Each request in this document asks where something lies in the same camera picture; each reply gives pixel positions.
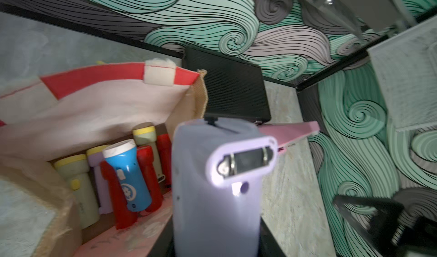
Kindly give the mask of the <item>blue flashlight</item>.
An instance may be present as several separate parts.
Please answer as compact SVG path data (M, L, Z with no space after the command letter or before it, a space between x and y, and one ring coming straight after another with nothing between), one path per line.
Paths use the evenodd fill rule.
M102 151L105 161L113 167L132 212L141 212L152 203L150 192L143 178L137 159L137 145L127 139L106 147Z

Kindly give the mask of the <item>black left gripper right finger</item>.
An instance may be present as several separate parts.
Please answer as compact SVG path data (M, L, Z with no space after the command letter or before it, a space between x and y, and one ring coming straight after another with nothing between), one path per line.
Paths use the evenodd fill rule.
M264 219L261 219L258 257L286 257Z

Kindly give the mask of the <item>pale green flashlight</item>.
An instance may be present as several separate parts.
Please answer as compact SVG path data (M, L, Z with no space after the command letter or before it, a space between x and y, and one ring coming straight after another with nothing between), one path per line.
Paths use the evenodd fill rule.
M155 126L150 122L141 123L133 127L132 133L133 139L138 147L150 146L152 148L154 155L153 166L157 175L158 183L164 182L166 176L162 171L159 152L156 145L157 131Z
M53 164L76 197L81 228L86 229L100 219L99 205L88 175L90 166L85 154L69 156Z

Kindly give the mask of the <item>red flashlight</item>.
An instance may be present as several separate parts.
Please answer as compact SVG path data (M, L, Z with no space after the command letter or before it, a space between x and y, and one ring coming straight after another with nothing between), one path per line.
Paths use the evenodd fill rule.
M127 208L127 201L119 183L114 168L106 161L100 163L102 177L108 182L109 194L112 201L117 230L126 229L136 223L138 213Z
M143 178L151 196L151 204L146 212L152 213L162 206L163 195L160 191L155 168L153 166L154 154L151 146L142 146L137 148L137 159Z

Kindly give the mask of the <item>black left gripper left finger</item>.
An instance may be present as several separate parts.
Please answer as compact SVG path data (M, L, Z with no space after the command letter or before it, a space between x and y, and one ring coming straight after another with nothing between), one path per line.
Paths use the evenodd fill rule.
M175 257L174 226L171 216L147 257Z

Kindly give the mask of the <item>purple flashlight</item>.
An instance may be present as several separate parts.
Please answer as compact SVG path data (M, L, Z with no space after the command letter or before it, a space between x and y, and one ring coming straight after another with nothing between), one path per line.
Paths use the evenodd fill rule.
M262 180L277 158L275 137L250 122L181 123L171 159L176 256L257 256Z
M97 146L86 151L88 164L93 169L94 173L100 214L109 214L113 212L112 201L109 194L109 185L103 178L100 167L100 163L104 161L102 151L108 146L108 144Z

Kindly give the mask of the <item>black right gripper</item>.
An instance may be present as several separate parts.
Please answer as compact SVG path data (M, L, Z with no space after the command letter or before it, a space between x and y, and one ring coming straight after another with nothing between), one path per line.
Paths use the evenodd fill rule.
M337 195L333 206L349 225L373 247L393 247L398 219L404 206L387 198ZM435 257L437 255L437 222L426 217L406 228L390 257Z

